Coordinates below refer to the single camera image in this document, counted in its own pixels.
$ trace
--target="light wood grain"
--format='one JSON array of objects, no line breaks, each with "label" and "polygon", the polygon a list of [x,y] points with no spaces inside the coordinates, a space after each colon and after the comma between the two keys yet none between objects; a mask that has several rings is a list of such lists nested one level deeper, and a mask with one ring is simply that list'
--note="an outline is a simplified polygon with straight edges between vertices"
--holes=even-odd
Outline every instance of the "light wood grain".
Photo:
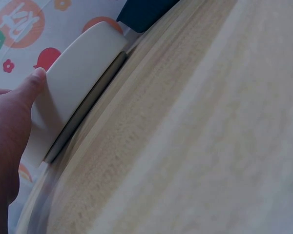
[{"label": "light wood grain", "polygon": [[182,0],[22,213],[20,234],[293,233],[293,0]]}]

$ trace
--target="red apple print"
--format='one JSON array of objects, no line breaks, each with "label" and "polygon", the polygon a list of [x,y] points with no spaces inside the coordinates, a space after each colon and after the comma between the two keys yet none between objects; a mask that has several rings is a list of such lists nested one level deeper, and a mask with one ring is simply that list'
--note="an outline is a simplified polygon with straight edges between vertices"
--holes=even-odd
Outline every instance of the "red apple print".
[{"label": "red apple print", "polygon": [[34,68],[42,67],[47,71],[60,55],[60,51],[56,48],[46,48],[40,53],[37,65],[35,65]]},{"label": "red apple print", "polygon": [[7,59],[3,63],[3,70],[7,73],[11,73],[13,69],[14,69],[14,63],[12,63],[10,59]]}]

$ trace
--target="hand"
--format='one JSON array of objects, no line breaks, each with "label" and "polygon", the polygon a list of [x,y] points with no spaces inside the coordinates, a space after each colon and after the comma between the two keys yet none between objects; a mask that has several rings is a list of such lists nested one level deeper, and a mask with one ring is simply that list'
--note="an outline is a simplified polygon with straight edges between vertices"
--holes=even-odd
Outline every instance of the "hand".
[{"label": "hand", "polygon": [[37,68],[15,90],[0,89],[0,203],[15,200],[20,187],[18,168],[31,130],[31,108],[46,82]]}]

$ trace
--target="red flower print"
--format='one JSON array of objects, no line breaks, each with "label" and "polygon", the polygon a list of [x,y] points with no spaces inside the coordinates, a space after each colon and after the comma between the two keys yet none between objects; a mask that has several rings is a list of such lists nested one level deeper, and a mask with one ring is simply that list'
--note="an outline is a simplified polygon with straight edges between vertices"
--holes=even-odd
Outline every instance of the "red flower print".
[{"label": "red flower print", "polygon": [[12,63],[10,59],[7,59],[7,61],[3,63],[3,70],[7,73],[11,73],[13,69],[14,63]]}]

